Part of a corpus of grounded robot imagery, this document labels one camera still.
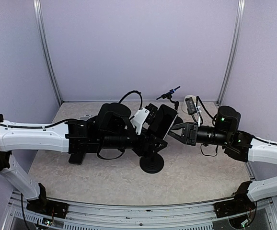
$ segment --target white panel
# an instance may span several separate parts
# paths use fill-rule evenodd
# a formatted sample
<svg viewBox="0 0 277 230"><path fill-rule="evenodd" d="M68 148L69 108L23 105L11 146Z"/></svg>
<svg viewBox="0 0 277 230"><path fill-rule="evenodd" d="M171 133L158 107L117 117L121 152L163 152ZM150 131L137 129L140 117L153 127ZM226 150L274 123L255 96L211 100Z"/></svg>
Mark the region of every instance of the white panel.
<svg viewBox="0 0 277 230"><path fill-rule="evenodd" d="M65 101L216 100L232 43L234 0L46 0L42 12Z"/></svg>

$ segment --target tabletop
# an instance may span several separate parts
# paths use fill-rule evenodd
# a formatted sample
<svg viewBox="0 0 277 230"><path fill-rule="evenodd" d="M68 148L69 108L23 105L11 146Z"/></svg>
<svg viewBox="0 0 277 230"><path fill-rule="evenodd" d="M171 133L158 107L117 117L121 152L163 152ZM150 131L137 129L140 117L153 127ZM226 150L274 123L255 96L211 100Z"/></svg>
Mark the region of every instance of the tabletop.
<svg viewBox="0 0 277 230"><path fill-rule="evenodd" d="M97 115L104 102L63 103L54 122L65 118ZM169 101L151 102L159 107ZM124 102L132 113L139 102ZM215 115L214 103L205 102L208 111ZM192 118L181 110L183 121ZM203 111L204 125L212 126L211 119ZM148 174L139 166L139 157L126 150L123 157L106 161L96 154L86 154L81 165L69 164L69 154L39 150L29 174L41 182L48 197L63 200L106 205L172 205L204 202L230 197L239 185L249 180L243 162L235 161L219 148L218 156L206 157L200 145L186 146L170 136L168 146L159 154L164 158L164 168L156 174ZM215 146L203 147L205 154L215 154ZM120 152L104 149L101 155L112 158Z"/></svg>

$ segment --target table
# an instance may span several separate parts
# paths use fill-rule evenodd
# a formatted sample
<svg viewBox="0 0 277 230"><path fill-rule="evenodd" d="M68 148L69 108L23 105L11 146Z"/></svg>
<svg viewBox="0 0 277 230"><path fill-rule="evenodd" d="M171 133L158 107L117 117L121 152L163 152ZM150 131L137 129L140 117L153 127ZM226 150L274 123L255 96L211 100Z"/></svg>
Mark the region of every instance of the table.
<svg viewBox="0 0 277 230"><path fill-rule="evenodd" d="M159 107L168 101L152 102ZM96 115L103 102L63 103L54 122L65 118L79 118L86 114ZM133 112L139 102L125 102ZM205 103L214 115L214 103ZM182 112L184 121L192 118ZM204 125L212 125L203 111ZM171 205L203 202L229 197L239 185L249 180L243 162L229 158L219 148L217 157L206 157L199 145L185 146L168 136L168 147L160 151L165 165L157 174L147 174L139 166L139 157L127 150L122 158L105 161L96 154L86 154L82 165L68 163L69 155L40 150L29 174L41 182L47 196L69 201L105 205ZM203 148L205 154L214 154L215 147ZM120 154L117 150L101 151L104 157Z"/></svg>

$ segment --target vertical metal post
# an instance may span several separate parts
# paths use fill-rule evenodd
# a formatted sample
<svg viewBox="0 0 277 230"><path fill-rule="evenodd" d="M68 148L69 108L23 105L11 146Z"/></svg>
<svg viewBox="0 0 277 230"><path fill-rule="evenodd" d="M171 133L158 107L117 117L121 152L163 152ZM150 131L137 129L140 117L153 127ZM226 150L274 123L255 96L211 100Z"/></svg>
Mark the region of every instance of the vertical metal post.
<svg viewBox="0 0 277 230"><path fill-rule="evenodd" d="M60 89L58 87L58 82L57 82L56 76L53 71L52 62L51 62L51 58L50 58L50 54L49 54L49 49L48 49L46 34L45 34L45 27L44 27L44 22L43 22L43 16L42 16L41 2L40 2L40 0L33 0L33 3L34 3L34 11L35 11L35 16L36 16L36 21L37 21L37 25L38 25L38 31L39 31L39 34L41 37L42 48L43 48L49 76L50 76L50 81L51 81L57 102L58 102L59 106L61 106L63 103L63 100L62 100L62 96L60 93Z"/></svg>
<svg viewBox="0 0 277 230"><path fill-rule="evenodd" d="M237 50L237 44L239 41L239 36L240 36L240 31L241 31L244 7L245 7L245 0L239 0L229 59L228 59L228 63L227 63L226 71L225 71L224 81L223 81L223 84L222 84L220 92L219 92L219 97L217 99L218 105L221 105L221 103L224 99L224 96L225 96L225 93L227 90L227 86L228 86L228 82L229 82L229 78L231 75L231 70L232 70L232 66L233 66L233 62L234 62L234 58L235 58L235 54L236 54L236 50Z"/></svg>

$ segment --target beige table surface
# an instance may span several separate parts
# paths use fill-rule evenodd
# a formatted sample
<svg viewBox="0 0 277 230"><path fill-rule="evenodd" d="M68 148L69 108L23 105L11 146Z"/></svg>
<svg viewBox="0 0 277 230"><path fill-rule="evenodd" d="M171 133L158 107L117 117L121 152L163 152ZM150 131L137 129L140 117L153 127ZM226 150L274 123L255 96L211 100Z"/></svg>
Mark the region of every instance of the beige table surface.
<svg viewBox="0 0 277 230"><path fill-rule="evenodd" d="M156 106L168 101L152 102ZM103 103L63 103L54 121L96 115ZM125 102L136 111L139 102ZM205 103L212 115L217 108ZM203 112L204 125L211 119ZM181 111L184 121L192 118ZM160 151L165 165L157 174L148 174L139 167L139 157L127 150L123 157L105 161L96 154L86 154L82 165L69 164L69 155L40 150L29 174L41 182L48 197L106 205L171 205L202 202L232 195L239 185L249 180L243 162L229 158L219 148L217 157L205 157L199 144L186 146L172 137L165 139L168 147ZM203 148L205 154L215 154L214 146ZM102 150L104 157L120 154L117 150Z"/></svg>

